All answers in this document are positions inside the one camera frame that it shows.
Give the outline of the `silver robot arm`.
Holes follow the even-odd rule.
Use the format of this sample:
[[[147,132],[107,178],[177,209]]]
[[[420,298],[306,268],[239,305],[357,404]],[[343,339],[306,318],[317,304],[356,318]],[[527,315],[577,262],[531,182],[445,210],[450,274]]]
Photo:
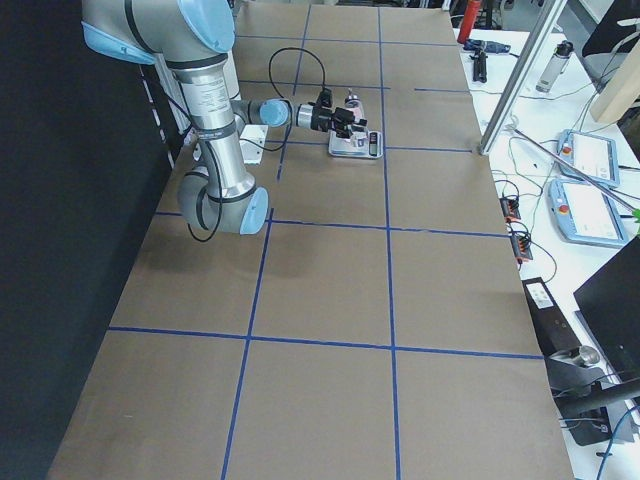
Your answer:
[[[224,66],[235,24],[226,1],[85,1],[82,27],[93,51],[144,65],[162,59],[177,81],[201,149],[178,190],[180,212],[191,227],[240,235],[261,230],[269,196],[245,168],[244,126],[295,126],[345,139],[367,127],[353,111],[332,107],[328,89],[301,105],[286,98],[231,99]]]

